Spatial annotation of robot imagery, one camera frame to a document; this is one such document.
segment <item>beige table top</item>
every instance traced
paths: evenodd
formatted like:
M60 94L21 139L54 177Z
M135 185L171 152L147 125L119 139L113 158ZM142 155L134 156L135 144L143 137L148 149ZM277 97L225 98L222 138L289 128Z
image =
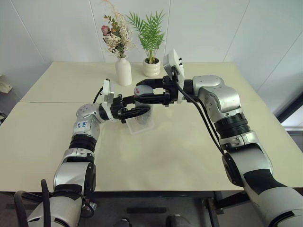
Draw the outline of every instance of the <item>beige table top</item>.
M51 188L70 143L75 113L91 102L106 67L113 70L114 66L55 62L15 106L0 127L0 191L37 192L43 178ZM140 68L139 64L132 67L134 84L145 78ZM188 63L185 73L187 78L216 74L232 85L240 93L250 127L272 161L275 178L291 187L303 186L301 151L232 63ZM109 72L102 75L106 78ZM127 96L133 87L116 86L116 90ZM135 136L120 122L101 126L95 150L96 191L241 189L227 179L221 154L192 104L156 105L153 119L154 129Z

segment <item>sticker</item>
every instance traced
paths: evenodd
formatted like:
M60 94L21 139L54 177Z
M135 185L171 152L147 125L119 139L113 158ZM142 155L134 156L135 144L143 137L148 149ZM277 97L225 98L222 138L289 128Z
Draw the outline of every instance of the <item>sticker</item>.
M89 128L89 121L77 122L75 131L85 131Z

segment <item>white wall outlet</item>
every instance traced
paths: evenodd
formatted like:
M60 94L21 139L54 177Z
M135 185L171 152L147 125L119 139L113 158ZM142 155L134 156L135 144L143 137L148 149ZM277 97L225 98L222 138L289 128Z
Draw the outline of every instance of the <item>white wall outlet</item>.
M4 83L2 81L0 81L0 92L2 93L8 93L13 87L7 83Z

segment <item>pink flower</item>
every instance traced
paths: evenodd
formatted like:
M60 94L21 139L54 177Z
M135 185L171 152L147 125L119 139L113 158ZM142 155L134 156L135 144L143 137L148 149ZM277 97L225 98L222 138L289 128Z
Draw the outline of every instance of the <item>pink flower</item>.
M101 30L102 30L103 36L106 36L107 34L110 33L109 26L103 25L103 26L101 27Z

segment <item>white pot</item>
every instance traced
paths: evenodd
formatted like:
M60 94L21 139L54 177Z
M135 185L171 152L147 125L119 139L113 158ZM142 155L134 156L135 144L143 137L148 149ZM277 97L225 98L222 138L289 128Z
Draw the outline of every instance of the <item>white pot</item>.
M127 86L132 83L131 64L125 58L119 58L115 64L117 81L121 86Z
M156 77L160 73L160 66L161 66L160 60L158 60L158 63L156 63L156 64L148 64L144 60L143 61L143 73L147 77Z

